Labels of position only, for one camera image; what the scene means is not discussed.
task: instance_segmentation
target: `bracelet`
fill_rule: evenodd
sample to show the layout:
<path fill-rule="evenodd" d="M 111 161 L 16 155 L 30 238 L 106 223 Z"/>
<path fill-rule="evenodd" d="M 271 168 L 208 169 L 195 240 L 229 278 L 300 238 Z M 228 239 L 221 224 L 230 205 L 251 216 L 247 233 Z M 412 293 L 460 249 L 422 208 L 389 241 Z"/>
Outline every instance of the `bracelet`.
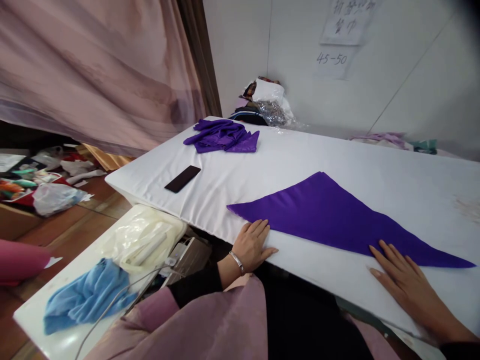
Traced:
<path fill-rule="evenodd" d="M 237 257 L 237 255 L 234 254 L 233 251 L 230 251 L 228 253 L 229 255 L 231 255 L 231 257 L 236 261 L 236 263 L 238 264 L 238 267 L 240 268 L 241 270 L 241 275 L 245 275 L 245 269 L 244 269 L 244 266 L 242 264 L 242 262 L 240 261 L 240 259 Z"/>

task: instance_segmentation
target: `curtain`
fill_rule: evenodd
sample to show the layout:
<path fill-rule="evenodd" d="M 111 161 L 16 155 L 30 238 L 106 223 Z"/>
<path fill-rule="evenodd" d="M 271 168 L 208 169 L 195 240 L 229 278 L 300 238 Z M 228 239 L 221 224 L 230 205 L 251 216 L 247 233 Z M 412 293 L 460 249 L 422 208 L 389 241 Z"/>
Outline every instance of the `curtain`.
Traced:
<path fill-rule="evenodd" d="M 174 0 L 0 0 L 0 51 L 11 124 L 138 157 L 206 115 Z"/>
<path fill-rule="evenodd" d="M 120 169 L 123 165 L 135 160 L 133 157 L 121 156 L 121 155 L 112 155 L 106 152 L 103 152 L 96 146 L 83 144 L 85 148 L 95 157 L 95 159 L 100 163 L 101 167 L 106 171 L 113 171 Z"/>
<path fill-rule="evenodd" d="M 207 115 L 222 117 L 214 60 L 202 1 L 177 0 L 183 27 L 190 45 Z"/>

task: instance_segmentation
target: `white table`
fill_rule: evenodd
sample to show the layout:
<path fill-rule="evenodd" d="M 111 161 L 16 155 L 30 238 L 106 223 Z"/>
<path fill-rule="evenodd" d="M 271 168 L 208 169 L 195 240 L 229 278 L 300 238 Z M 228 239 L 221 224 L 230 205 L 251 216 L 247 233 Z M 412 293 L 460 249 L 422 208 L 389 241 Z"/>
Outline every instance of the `white table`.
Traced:
<path fill-rule="evenodd" d="M 244 220 L 226 205 L 250 202 L 322 171 L 371 209 L 431 246 L 480 265 L 480 164 L 320 135 L 260 130 L 256 153 L 198 154 L 189 128 L 106 177 L 131 202 L 151 205 L 233 243 Z M 164 186 L 189 165 L 201 172 L 179 193 Z M 460 209 L 458 201 L 471 208 Z M 324 288 L 416 337 L 422 332 L 370 274 L 375 259 L 271 231 L 269 262 Z M 423 268 L 450 310 L 480 335 L 480 267 Z"/>
<path fill-rule="evenodd" d="M 80 343 L 92 328 L 93 324 L 77 325 L 66 330 L 55 332 L 52 335 L 45 335 L 43 319 L 47 301 L 59 288 L 71 283 L 92 269 L 100 259 L 104 257 L 101 253 L 102 245 L 112 237 L 117 228 L 128 225 L 132 216 L 140 213 L 143 208 L 143 205 L 135 205 L 132 207 L 115 224 L 15 311 L 13 315 L 15 321 L 50 360 L 73 360 L 77 355 Z M 147 273 L 148 271 L 145 273 L 131 274 L 130 283 L 142 278 Z M 143 291 L 156 275 L 157 273 L 154 272 L 147 276 L 145 279 L 133 285 L 129 292 Z M 106 317 L 98 323 L 83 345 L 79 359 L 83 359 L 89 353 L 110 325 L 120 318 L 126 310 L 127 309 Z"/>

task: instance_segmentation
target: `hand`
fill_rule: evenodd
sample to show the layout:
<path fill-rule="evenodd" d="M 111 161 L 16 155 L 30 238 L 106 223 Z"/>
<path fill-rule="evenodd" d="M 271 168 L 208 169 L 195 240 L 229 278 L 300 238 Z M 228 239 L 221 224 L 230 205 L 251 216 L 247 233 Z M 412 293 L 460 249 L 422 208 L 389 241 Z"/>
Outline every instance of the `hand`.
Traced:
<path fill-rule="evenodd" d="M 246 274 L 254 271 L 270 255 L 278 252 L 278 249 L 274 247 L 263 250 L 265 239 L 270 231 L 268 223 L 268 220 L 257 220 L 254 223 L 247 222 L 241 228 L 233 244 L 231 251 L 240 260 Z M 239 265 L 230 254 L 219 261 L 217 266 L 223 289 L 230 286 L 241 275 Z"/>
<path fill-rule="evenodd" d="M 268 220 L 247 222 L 240 230 L 231 251 L 243 264 L 245 273 L 251 273 L 278 249 L 269 247 L 263 250 L 265 239 L 270 231 Z"/>
<path fill-rule="evenodd" d="M 440 345 L 479 341 L 440 300 L 409 256 L 403 257 L 392 244 L 387 245 L 383 240 L 379 244 L 386 258 L 373 246 L 370 251 L 386 274 L 374 268 L 370 272 L 415 322 L 432 333 Z"/>

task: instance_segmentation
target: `black smartphone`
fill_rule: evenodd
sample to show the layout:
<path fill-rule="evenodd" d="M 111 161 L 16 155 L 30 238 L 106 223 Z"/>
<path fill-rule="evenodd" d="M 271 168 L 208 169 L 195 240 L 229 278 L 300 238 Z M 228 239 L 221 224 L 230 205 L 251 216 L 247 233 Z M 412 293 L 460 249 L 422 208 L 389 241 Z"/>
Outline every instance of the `black smartphone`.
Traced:
<path fill-rule="evenodd" d="M 170 190 L 175 194 L 178 193 L 184 188 L 185 185 L 190 182 L 190 180 L 192 180 L 200 172 L 200 170 L 201 169 L 199 169 L 198 167 L 190 165 L 185 170 L 183 170 L 180 175 L 170 181 L 167 186 L 165 186 L 165 189 Z"/>

